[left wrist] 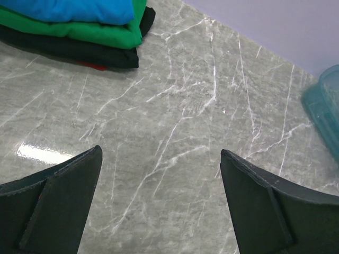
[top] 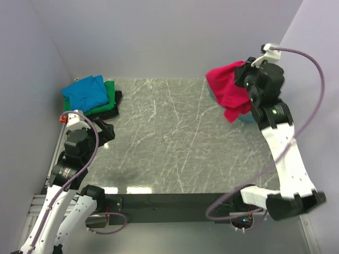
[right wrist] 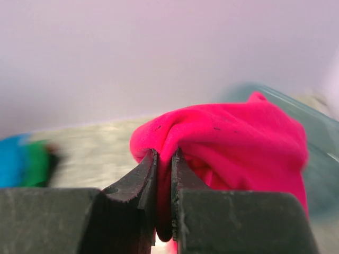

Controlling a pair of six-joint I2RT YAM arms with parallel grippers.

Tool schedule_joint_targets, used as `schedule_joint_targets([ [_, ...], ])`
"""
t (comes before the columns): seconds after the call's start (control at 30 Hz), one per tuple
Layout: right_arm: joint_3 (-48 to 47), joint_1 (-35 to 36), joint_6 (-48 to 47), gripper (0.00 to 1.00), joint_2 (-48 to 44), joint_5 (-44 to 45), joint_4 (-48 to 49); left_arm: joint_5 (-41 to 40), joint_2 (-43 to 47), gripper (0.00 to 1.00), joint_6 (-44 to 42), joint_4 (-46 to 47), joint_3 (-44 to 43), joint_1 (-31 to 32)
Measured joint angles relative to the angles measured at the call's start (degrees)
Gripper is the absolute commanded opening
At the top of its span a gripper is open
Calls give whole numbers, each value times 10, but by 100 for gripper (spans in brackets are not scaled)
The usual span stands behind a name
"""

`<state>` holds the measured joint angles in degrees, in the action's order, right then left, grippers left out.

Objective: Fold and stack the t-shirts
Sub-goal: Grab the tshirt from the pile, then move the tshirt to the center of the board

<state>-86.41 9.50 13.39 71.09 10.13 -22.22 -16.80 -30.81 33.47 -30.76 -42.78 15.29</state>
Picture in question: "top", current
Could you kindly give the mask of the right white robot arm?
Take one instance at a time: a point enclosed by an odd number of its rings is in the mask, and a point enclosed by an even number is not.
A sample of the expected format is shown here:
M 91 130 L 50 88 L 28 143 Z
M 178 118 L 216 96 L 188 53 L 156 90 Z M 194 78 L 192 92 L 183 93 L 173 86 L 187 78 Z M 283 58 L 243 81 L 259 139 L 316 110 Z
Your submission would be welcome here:
M 283 69 L 268 60 L 250 57 L 235 68 L 234 74 L 234 84 L 248 93 L 252 116 L 269 145 L 280 187 L 278 191 L 245 187 L 233 197 L 233 207 L 244 211 L 253 204 L 280 221 L 324 204 L 326 195 L 317 191 L 301 158 L 290 109 L 279 98 L 284 83 Z

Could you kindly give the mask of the red t shirt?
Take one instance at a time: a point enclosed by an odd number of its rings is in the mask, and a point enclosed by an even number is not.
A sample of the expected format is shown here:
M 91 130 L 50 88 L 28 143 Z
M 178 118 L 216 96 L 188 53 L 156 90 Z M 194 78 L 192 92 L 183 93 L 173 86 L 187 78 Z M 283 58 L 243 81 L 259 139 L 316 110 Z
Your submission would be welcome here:
M 229 123 L 233 123 L 239 115 L 247 114 L 252 107 L 247 90 L 235 85 L 235 69 L 244 63 L 237 61 L 206 73 L 209 88 L 217 103 L 225 109 L 224 116 Z

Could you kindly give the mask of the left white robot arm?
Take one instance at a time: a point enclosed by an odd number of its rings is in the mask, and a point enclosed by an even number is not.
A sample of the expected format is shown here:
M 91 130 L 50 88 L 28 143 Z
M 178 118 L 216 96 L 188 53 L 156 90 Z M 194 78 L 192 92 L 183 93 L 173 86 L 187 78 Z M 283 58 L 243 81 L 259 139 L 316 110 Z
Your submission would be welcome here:
M 67 139 L 49 179 L 35 225 L 18 253 L 66 253 L 72 237 L 94 212 L 107 212 L 104 189 L 80 188 L 99 147 L 115 138 L 114 127 L 96 117 L 62 116 Z

